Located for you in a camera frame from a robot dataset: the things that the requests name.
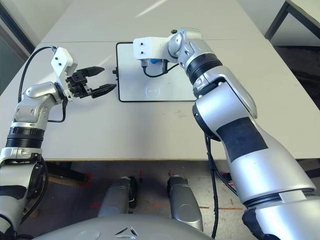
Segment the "black pad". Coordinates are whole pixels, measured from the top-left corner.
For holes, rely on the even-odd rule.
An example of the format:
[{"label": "black pad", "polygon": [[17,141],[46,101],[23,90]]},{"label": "black pad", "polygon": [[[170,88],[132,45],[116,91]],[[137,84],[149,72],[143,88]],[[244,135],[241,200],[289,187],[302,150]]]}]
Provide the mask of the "black pad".
[{"label": "black pad", "polygon": [[231,163],[243,155],[268,148],[249,117],[229,122],[216,132],[225,144]]},{"label": "black pad", "polygon": [[280,240],[280,238],[273,234],[264,234],[256,218],[256,208],[245,210],[242,221],[258,240]]},{"label": "black pad", "polygon": [[22,199],[26,191],[27,188],[20,185],[0,186],[0,196],[10,196],[17,200]]}]

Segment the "table leg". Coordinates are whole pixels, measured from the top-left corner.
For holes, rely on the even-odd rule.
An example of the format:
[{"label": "table leg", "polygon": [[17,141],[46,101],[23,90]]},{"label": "table leg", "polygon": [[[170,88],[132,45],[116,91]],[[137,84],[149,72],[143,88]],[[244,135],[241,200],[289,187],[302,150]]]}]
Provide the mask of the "table leg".
[{"label": "table leg", "polygon": [[266,33],[264,35],[264,37],[266,39],[271,40],[272,37],[275,35],[276,31],[278,30],[278,28],[280,27],[280,25],[282,24],[282,22],[285,20],[286,16],[288,15],[287,9],[289,6],[290,6],[290,4],[285,1],[284,4],[282,5],[280,11],[278,12],[278,14],[275,16],[275,19],[271,23],[269,29],[266,31]]},{"label": "table leg", "polygon": [[291,6],[287,7],[286,11],[294,16],[300,23],[302,23],[307,29],[309,29],[314,35],[320,39],[320,28],[310,21],[306,16],[299,12],[296,8]]}]

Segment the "black cable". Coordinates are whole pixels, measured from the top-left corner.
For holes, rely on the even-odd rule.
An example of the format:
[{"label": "black cable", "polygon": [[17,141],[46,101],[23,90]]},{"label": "black cable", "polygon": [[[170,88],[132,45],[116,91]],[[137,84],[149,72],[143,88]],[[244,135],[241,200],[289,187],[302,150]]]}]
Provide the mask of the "black cable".
[{"label": "black cable", "polygon": [[25,76],[26,76],[26,72],[27,72],[27,69],[29,67],[29,64],[31,63],[32,59],[39,52],[41,52],[42,50],[45,50],[45,49],[57,49],[57,47],[55,47],[55,46],[43,46],[43,47],[39,48],[38,50],[36,50],[34,53],[32,53],[31,56],[29,57],[29,59],[26,61],[25,67],[24,67],[23,72],[22,72],[21,80],[20,80],[19,93],[18,93],[18,103],[21,102],[22,87],[23,87],[23,84],[24,84],[24,80],[25,80]]},{"label": "black cable", "polygon": [[41,157],[41,164],[44,167],[44,174],[45,174],[45,180],[44,180],[44,187],[42,189],[42,192],[40,193],[39,198],[35,202],[35,204],[29,209],[29,211],[22,217],[20,224],[22,224],[29,216],[30,214],[36,209],[36,207],[39,205],[41,200],[44,198],[44,195],[47,191],[48,188],[48,183],[49,183],[49,173],[48,173],[48,167],[45,163],[45,160],[43,157]]},{"label": "black cable", "polygon": [[215,172],[217,174],[217,176],[221,179],[221,181],[231,190],[231,192],[233,192],[236,196],[238,196],[237,191],[230,186],[230,184],[225,180],[225,178],[221,175],[221,173],[219,172],[216,163],[214,161],[214,158],[212,157],[211,154],[211,142],[210,142],[210,138],[207,137],[206,134],[204,134],[204,139],[205,139],[205,145],[206,145],[206,150],[207,150],[207,155],[208,155],[208,160],[209,162],[211,162],[212,166],[215,169]]},{"label": "black cable", "polygon": [[218,193],[217,193],[217,185],[215,179],[215,170],[211,168],[211,180],[212,180],[212,187],[213,187],[213,201],[214,201],[214,224],[211,237],[215,239],[218,229],[218,221],[219,221],[219,206],[218,206]]},{"label": "black cable", "polygon": [[143,68],[143,72],[144,72],[144,74],[147,76],[147,77],[149,77],[149,78],[158,78],[158,77],[160,77],[160,76],[162,76],[162,75],[165,75],[165,74],[167,74],[170,70],[172,70],[173,68],[175,68],[176,66],[178,66],[179,64],[177,63],[177,64],[175,64],[175,65],[173,65],[172,67],[170,67],[168,70],[165,70],[163,73],[160,73],[160,74],[158,74],[158,75],[149,75],[148,73],[147,73],[147,66],[143,66],[142,68]]},{"label": "black cable", "polygon": [[68,98],[64,97],[62,100],[62,120],[48,120],[48,123],[62,123],[66,119],[66,108],[68,104]]}]

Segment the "robotic arm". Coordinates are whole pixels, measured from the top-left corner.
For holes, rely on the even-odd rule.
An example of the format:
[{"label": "robotic arm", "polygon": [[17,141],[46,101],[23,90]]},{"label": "robotic arm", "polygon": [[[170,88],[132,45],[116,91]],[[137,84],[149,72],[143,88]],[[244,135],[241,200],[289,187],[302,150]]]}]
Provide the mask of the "robotic arm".
[{"label": "robotic arm", "polygon": [[192,113],[207,136],[221,141],[241,202],[242,220],[260,240],[320,239],[320,198],[291,154],[255,121],[249,93],[223,66],[197,29],[133,41],[141,66],[149,59],[178,63],[193,85]]},{"label": "robotic arm", "polygon": [[[0,152],[0,238],[14,239],[26,202],[39,195],[45,164],[41,145],[48,122],[63,122],[65,108],[73,98],[97,98],[112,91],[115,84],[97,89],[87,86],[87,78],[99,74],[102,67],[77,70],[77,64],[62,47],[53,47],[51,65],[56,82],[33,85],[22,93],[15,109],[6,145]],[[55,105],[62,104],[63,119],[48,120]]]}]

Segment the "white board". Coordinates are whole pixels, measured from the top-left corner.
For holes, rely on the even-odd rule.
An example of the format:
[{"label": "white board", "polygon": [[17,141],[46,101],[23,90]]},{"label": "white board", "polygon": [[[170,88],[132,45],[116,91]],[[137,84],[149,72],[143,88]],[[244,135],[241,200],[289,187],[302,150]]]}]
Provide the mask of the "white board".
[{"label": "white board", "polygon": [[[121,102],[192,102],[196,98],[193,86],[185,71],[176,66],[160,77],[148,77],[144,74],[140,60],[134,57],[131,42],[119,42],[116,45],[118,67],[118,92]],[[148,62],[146,72],[149,75],[162,73],[162,63]]]}]

